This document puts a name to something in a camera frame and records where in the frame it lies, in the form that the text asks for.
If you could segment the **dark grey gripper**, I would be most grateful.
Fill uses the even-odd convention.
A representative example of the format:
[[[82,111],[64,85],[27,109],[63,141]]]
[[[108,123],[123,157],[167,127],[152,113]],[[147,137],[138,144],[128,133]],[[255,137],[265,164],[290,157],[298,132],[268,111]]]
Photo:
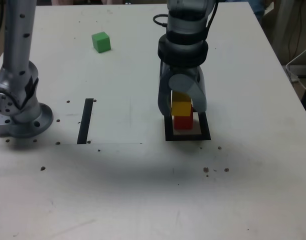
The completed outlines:
[[[207,110],[204,75],[198,67],[183,68],[160,64],[157,105],[163,116],[171,115],[171,91],[188,95],[198,113]]]

